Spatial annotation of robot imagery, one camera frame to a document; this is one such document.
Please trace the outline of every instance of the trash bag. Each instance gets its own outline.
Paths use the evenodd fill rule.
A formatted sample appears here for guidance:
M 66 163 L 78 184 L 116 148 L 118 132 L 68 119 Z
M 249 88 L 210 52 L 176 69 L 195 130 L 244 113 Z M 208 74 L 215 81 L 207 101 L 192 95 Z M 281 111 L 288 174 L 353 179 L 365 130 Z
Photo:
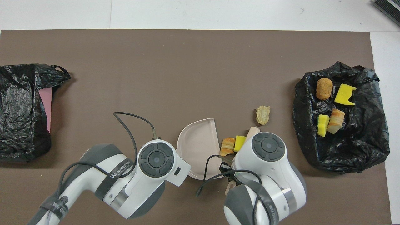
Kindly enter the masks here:
M 317 81 L 324 77 L 333 82 L 333 90 L 330 98 L 319 100 Z M 306 73 L 296 84 L 293 124 L 301 150 L 311 165 L 340 174 L 360 173 L 386 160 L 389 132 L 378 82 L 371 69 L 337 62 L 325 70 Z M 334 102 L 340 84 L 357 88 L 350 98 L 354 106 Z M 319 136 L 318 115 L 330 116 L 333 108 L 346 113 L 343 126 L 335 134 Z
M 0 66 L 0 162 L 29 162 L 50 150 L 39 89 L 53 87 L 54 91 L 70 78 L 55 65 Z

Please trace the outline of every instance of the white floor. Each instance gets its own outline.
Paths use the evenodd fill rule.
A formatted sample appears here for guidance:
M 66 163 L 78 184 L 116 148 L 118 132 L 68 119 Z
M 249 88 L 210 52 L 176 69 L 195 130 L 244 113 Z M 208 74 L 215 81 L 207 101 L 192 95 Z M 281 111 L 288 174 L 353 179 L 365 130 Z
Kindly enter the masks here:
M 391 153 L 386 176 L 392 223 L 400 224 L 400 27 L 370 0 L 0 0 L 1 30 L 223 29 L 368 31 Z

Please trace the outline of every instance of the velcro strap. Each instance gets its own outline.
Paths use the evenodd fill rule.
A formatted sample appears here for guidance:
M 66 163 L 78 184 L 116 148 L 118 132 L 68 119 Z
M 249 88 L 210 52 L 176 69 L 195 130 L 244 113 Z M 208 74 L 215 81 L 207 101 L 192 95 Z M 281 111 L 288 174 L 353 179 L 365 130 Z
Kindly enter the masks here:
M 117 182 L 118 178 L 120 178 L 120 176 L 133 165 L 134 162 L 128 158 L 120 162 L 111 172 L 109 172 L 109 174 L 107 174 L 106 178 L 104 178 L 104 180 L 101 182 L 94 195 L 98 199 L 103 200 L 107 192 L 111 189 L 115 182 Z
M 68 213 L 68 207 L 64 204 L 64 202 L 54 196 L 47 197 L 46 200 L 40 205 L 40 208 L 50 210 L 60 219 L 60 221 Z
M 255 181 L 247 181 L 244 184 L 261 198 L 270 219 L 270 225 L 277 225 L 279 222 L 278 209 L 267 190 L 260 183 Z

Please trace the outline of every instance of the brown mat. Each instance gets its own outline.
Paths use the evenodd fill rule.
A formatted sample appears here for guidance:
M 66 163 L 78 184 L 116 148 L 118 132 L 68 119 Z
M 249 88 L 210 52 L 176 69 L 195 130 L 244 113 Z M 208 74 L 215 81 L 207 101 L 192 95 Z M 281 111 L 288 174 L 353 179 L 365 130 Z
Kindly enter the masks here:
M 366 32 L 225 30 L 2 31 L 0 64 L 47 63 L 73 80 L 55 95 L 49 153 L 26 165 L 1 165 L 1 224 L 25 224 L 52 194 L 66 166 L 94 144 L 114 143 L 134 157 L 128 134 L 113 117 L 126 111 L 150 120 L 176 146 L 188 124 L 215 118 L 219 139 L 245 135 L 254 109 L 271 106 L 262 131 L 286 142 L 289 159 L 307 183 L 306 205 L 280 224 L 390 224 L 384 164 L 361 174 L 319 171 L 305 160 L 291 113 L 294 85 L 305 72 L 336 61 L 373 68 Z M 124 117 L 138 146 L 148 125 Z M 93 193 L 77 200 L 62 224 L 228 224 L 222 210 L 225 179 L 167 183 L 152 210 L 127 221 Z

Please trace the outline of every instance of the yellow foam piece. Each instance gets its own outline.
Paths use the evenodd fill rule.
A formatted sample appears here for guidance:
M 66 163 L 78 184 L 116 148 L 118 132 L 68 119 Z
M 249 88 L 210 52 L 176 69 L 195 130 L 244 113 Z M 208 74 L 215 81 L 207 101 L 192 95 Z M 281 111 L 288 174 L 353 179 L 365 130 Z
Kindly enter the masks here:
M 242 148 L 245 140 L 245 136 L 236 135 L 235 148 L 233 149 L 233 151 L 238 152 Z
M 349 98 L 353 94 L 353 91 L 356 89 L 356 87 L 347 84 L 341 84 L 339 87 L 339 91 L 336 95 L 335 102 L 344 105 L 355 105 L 355 103 L 349 101 Z
M 328 115 L 318 115 L 318 135 L 325 137 L 326 128 L 328 127 L 329 116 Z

